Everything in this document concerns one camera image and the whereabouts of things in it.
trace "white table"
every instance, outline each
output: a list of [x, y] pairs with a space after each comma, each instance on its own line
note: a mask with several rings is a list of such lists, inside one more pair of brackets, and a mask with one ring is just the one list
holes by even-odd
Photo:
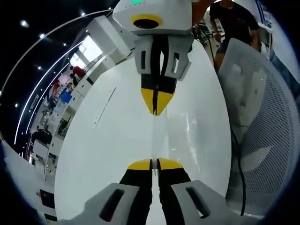
[[156, 156], [178, 160], [192, 180], [201, 180], [225, 196], [231, 137], [224, 96], [199, 42], [193, 43], [189, 59], [191, 67], [184, 81], [177, 83], [167, 113], [155, 121], [142, 98], [134, 59], [97, 79], [60, 152], [54, 188], [58, 219], [80, 214], [85, 202], [108, 184], [119, 182], [131, 163], [151, 157], [153, 123], [159, 136], [168, 133], [169, 139], [156, 139], [160, 150]]

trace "mesh chair back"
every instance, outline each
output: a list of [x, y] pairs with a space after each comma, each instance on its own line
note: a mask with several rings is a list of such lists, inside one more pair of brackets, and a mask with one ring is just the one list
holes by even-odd
[[[265, 215], [299, 158], [300, 122], [295, 100], [273, 65], [233, 38], [218, 76], [231, 129], [240, 143], [245, 212]], [[230, 208], [240, 211], [243, 189], [237, 162], [233, 154], [226, 200]]]

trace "red object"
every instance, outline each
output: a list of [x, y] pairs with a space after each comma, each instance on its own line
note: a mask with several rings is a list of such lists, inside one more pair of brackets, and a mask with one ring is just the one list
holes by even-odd
[[80, 78], [83, 78], [85, 75], [85, 71], [80, 67], [76, 66], [73, 67], [73, 74], [77, 74]]

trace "ceiling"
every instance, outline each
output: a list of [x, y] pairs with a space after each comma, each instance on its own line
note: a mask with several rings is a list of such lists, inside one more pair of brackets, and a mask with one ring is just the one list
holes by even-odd
[[[37, 4], [36, 1], [7, 1], [7, 14], [1, 15], [4, 38], [1, 50], [0, 88], [15, 63], [39, 39], [41, 33], [48, 33], [57, 26], [79, 17], [82, 12], [88, 14], [109, 7], [114, 8], [118, 2], [119, 0], [43, 0]], [[82, 31], [94, 17], [100, 15], [102, 14], [72, 22], [43, 39], [25, 56], [11, 75], [0, 98], [0, 131], [11, 146], [23, 107], [36, 84], [60, 56], [84, 39], [86, 33]], [[26, 20], [29, 27], [21, 26], [21, 20]], [[48, 86], [55, 76], [53, 72], [58, 72], [66, 64], [67, 57], [48, 73], [36, 93]], [[20, 130], [27, 126], [30, 116], [29, 112], [24, 113]], [[28, 137], [19, 135], [14, 149], [17, 152], [23, 151], [27, 140]]]

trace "gray mesh chair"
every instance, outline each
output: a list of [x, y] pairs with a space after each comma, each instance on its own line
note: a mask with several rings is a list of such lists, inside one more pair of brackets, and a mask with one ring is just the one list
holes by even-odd
[[[298, 109], [273, 65], [241, 41], [231, 39], [218, 76], [242, 154], [245, 213], [263, 216], [285, 188], [299, 158]], [[233, 155], [226, 201], [240, 211], [243, 189], [237, 162]]]

